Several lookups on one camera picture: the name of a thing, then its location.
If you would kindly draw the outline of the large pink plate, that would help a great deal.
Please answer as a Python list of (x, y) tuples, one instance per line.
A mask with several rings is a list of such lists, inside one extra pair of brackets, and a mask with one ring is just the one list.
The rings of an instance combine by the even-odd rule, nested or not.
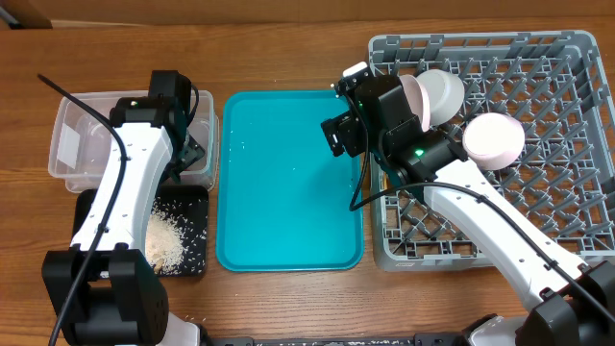
[(412, 75), (400, 76), (410, 110), (419, 117), (421, 129), (427, 132), (431, 126), (431, 106), (427, 90)]

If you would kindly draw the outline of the rice food waste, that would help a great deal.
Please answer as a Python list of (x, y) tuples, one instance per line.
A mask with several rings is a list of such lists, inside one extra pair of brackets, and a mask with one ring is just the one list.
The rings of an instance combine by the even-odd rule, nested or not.
[(208, 195), (161, 195), (147, 226), (145, 257), (159, 277), (198, 277), (206, 272)]

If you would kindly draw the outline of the grey bowl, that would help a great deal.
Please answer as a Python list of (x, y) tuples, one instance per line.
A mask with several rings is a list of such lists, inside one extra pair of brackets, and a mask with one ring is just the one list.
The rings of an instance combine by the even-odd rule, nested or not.
[(465, 88), (456, 75), (438, 69), (423, 72), (417, 77), (430, 101), (430, 124), (439, 126), (451, 120), (464, 102)]

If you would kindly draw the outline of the small pink plate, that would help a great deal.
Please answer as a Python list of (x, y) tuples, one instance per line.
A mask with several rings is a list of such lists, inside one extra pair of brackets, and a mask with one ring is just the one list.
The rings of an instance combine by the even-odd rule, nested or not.
[(488, 112), (475, 117), (466, 126), (462, 146), (483, 170), (500, 170), (510, 166), (522, 153), (525, 131), (513, 117)]

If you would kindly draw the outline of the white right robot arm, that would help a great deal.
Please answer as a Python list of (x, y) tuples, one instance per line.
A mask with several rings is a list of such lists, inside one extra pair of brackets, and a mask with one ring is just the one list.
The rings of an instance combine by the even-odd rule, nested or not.
[(484, 177), (510, 165), (525, 133), (514, 118), (484, 113), (461, 140), (432, 119), (413, 76), (375, 75), (365, 62), (333, 86), (348, 109), (321, 127), (335, 156), (375, 161), (392, 184), (457, 226), (506, 278), (527, 316), (491, 314), (455, 338), (458, 345), (610, 345), (614, 267), (587, 264), (549, 239)]

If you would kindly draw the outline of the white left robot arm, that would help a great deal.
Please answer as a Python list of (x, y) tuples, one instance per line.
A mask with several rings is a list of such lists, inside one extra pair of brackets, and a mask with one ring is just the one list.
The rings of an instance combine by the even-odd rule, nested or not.
[(197, 88), (176, 70), (155, 70), (147, 95), (123, 97), (104, 116), (41, 79), (111, 134), (95, 198), (68, 249), (46, 254), (41, 276), (57, 320), (49, 336), (70, 345), (199, 345), (203, 327), (182, 320), (145, 258), (147, 224), (160, 185), (178, 182), (205, 151), (189, 134)]

